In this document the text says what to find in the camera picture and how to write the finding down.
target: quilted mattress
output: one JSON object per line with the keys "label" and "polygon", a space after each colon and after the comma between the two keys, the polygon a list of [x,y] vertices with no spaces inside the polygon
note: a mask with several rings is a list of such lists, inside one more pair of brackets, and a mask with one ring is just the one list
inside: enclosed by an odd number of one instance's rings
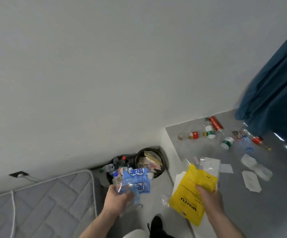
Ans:
{"label": "quilted mattress", "polygon": [[[16,238],[78,237],[102,211],[105,194],[89,170],[14,191]],[[10,237],[11,193],[0,195],[0,237]]]}

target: wall socket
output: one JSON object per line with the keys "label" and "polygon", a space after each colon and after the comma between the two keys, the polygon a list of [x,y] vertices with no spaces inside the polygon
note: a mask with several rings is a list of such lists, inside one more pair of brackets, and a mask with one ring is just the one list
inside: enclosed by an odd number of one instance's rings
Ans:
{"label": "wall socket", "polygon": [[10,174],[10,176],[12,176],[14,178],[18,178],[19,175],[21,175],[23,177],[23,176],[28,176],[29,174],[26,172],[23,172],[23,171],[18,171],[18,172]]}

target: yellow plastic bag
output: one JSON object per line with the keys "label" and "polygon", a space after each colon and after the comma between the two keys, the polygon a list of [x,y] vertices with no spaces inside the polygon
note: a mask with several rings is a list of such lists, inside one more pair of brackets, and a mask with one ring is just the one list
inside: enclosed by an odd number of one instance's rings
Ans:
{"label": "yellow plastic bag", "polygon": [[209,192],[215,190],[217,177],[204,170],[198,170],[193,164],[182,178],[177,190],[169,200],[169,205],[184,218],[199,226],[204,215],[202,197],[195,185],[200,185]]}

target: white wall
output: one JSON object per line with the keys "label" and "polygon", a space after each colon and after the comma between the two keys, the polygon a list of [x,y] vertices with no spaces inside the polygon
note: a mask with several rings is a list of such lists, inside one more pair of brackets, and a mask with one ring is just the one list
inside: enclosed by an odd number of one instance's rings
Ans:
{"label": "white wall", "polygon": [[0,0],[0,192],[227,111],[287,38],[287,0]]}

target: blue curtain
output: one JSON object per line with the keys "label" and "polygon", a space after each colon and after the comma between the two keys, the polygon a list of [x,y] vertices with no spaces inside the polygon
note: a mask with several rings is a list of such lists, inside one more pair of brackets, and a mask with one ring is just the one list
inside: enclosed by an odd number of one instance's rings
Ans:
{"label": "blue curtain", "polygon": [[235,118],[257,136],[271,130],[287,142],[287,40],[253,79]]}

